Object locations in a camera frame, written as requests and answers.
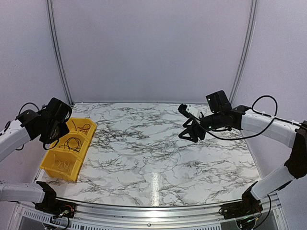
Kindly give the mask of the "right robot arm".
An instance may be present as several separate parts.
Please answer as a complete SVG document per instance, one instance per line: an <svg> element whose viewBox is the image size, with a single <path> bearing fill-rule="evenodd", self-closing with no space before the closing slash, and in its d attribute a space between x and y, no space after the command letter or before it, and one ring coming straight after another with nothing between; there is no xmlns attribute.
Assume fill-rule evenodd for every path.
<svg viewBox="0 0 307 230"><path fill-rule="evenodd" d="M205 116L199 109L181 104L178 111L187 118L185 128L179 134L180 139L194 143L204 140L206 134L216 137L215 132L226 130L245 130L252 132L250 138L263 135L276 140L291 149L289 159L278 169L271 172L258 182L251 185L233 208L226 208L226 213L232 210L243 215L259 208L260 200L271 192L283 189L294 179L307 174L307 123L297 123L273 115L259 112L253 106L240 105L232 107L223 90L206 96L211 115Z"/></svg>

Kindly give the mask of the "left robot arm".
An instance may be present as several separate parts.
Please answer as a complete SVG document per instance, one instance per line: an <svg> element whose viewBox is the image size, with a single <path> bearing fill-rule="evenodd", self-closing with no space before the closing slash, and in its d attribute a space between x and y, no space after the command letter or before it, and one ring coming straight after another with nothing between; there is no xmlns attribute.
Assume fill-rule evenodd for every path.
<svg viewBox="0 0 307 230"><path fill-rule="evenodd" d="M30 109L20 112L15 120L9 121L0 132L0 160L36 138L43 143L45 150L47 145L58 144L60 138L69 133L67 121L71 113L71 107L57 98L52 98L37 112ZM0 200L32 202L42 205L50 213L57 213L61 207L56 199L56 192L45 182L1 182Z"/></svg>

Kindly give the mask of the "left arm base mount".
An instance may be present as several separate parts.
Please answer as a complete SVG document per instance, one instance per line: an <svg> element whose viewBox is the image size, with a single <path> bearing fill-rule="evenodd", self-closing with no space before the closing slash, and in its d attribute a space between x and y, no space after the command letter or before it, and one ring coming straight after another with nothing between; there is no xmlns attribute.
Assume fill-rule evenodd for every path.
<svg viewBox="0 0 307 230"><path fill-rule="evenodd" d="M45 213L52 214L54 218L68 217L73 218L76 210L76 204L64 200L51 199L34 203L35 209Z"/></svg>

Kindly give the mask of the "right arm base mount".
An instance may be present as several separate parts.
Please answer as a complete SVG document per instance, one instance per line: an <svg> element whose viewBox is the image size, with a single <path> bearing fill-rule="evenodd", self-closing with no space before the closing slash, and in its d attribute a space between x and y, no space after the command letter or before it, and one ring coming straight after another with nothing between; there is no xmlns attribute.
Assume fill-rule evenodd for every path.
<svg viewBox="0 0 307 230"><path fill-rule="evenodd" d="M240 218L256 213L262 212L263 207L260 202L256 202L255 205L244 205L242 201L231 202L221 205L218 213L224 217L224 219Z"/></svg>

